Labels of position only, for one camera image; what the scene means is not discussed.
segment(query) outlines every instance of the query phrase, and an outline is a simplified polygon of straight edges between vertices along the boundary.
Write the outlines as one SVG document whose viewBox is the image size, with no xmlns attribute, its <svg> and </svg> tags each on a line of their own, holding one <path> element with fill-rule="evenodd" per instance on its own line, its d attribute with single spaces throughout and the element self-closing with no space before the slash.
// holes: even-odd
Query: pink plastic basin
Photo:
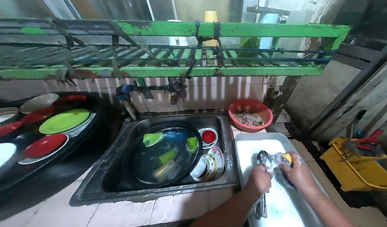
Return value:
<svg viewBox="0 0 387 227">
<path fill-rule="evenodd" d="M 246 110 L 259 114 L 262 121 L 265 123 L 262 126 L 248 126 L 238 122 L 233 117 L 233 114 L 236 112 Z M 273 119 L 272 111 L 261 101 L 255 99 L 238 99 L 234 101 L 229 107 L 229 115 L 235 127 L 245 132 L 259 132 L 263 128 L 267 127 Z"/>
</svg>

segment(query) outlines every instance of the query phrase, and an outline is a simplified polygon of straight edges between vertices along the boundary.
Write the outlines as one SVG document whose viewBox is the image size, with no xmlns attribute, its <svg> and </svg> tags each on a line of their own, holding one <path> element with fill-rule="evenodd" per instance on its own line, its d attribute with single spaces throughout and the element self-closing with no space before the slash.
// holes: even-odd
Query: stainless steel sink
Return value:
<svg viewBox="0 0 387 227">
<path fill-rule="evenodd" d="M 226 169 L 222 177 L 216 181 L 199 183 L 189 179 L 189 176 L 176 185 L 166 188 L 126 190 L 120 187 L 122 184 L 121 157 L 126 148 L 136 137 L 153 125 L 173 120 L 186 121 L 198 130 L 213 128 L 218 132 L 219 139 L 216 146 L 221 148 L 226 158 Z M 74 193 L 70 199 L 70 205 L 81 206 L 123 200 L 144 202 L 167 195 L 238 186 L 233 135 L 229 124 L 228 114 L 223 111 L 156 114 L 125 123 L 110 149 L 95 163 L 93 169 Z"/>
</svg>

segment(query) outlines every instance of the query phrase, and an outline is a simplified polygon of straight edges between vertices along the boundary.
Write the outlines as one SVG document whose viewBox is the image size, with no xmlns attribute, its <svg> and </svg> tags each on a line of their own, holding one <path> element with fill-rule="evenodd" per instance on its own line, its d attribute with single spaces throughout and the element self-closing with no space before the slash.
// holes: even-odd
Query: tiled wall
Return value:
<svg viewBox="0 0 387 227">
<path fill-rule="evenodd" d="M 105 101 L 117 104 L 115 90 L 122 84 L 133 83 L 126 79 L 74 80 L 75 85 L 58 83 L 56 80 L 11 80 L 0 81 L 0 100 L 14 101 L 35 95 L 57 91 L 97 92 Z M 167 78 L 145 78 L 146 85 L 166 85 Z M 263 100 L 269 78 L 256 77 L 208 77 L 187 80 L 188 97 L 170 105 L 170 94 L 151 91 L 154 99 L 145 99 L 143 94 L 132 93 L 132 101 L 139 112 L 169 112 L 182 110 L 226 110 L 236 99 L 252 98 Z"/>
</svg>

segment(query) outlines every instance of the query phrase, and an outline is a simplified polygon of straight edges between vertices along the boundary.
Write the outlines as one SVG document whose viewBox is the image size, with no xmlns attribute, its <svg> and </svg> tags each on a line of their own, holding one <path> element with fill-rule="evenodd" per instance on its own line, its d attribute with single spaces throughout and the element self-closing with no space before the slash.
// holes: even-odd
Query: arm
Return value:
<svg viewBox="0 0 387 227">
<path fill-rule="evenodd" d="M 242 191 L 198 218 L 191 227 L 243 226 L 252 205 L 263 193 L 269 192 L 271 178 L 271 174 L 264 171 L 263 165 L 254 166 Z"/>
<path fill-rule="evenodd" d="M 290 153 L 293 167 L 285 163 L 280 166 L 289 180 L 301 191 L 311 208 L 326 227 L 352 227 L 337 206 L 319 189 L 307 166 L 296 153 Z"/>
</svg>

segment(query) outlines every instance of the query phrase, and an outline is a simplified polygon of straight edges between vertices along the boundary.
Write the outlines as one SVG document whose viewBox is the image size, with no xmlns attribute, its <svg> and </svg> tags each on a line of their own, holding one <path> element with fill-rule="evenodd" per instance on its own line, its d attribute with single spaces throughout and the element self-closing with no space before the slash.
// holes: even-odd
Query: yellow cup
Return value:
<svg viewBox="0 0 387 227">
<path fill-rule="evenodd" d="M 205 22 L 218 22 L 216 11 L 205 12 Z M 217 40 L 208 40 L 203 42 L 204 46 L 217 46 Z"/>
</svg>

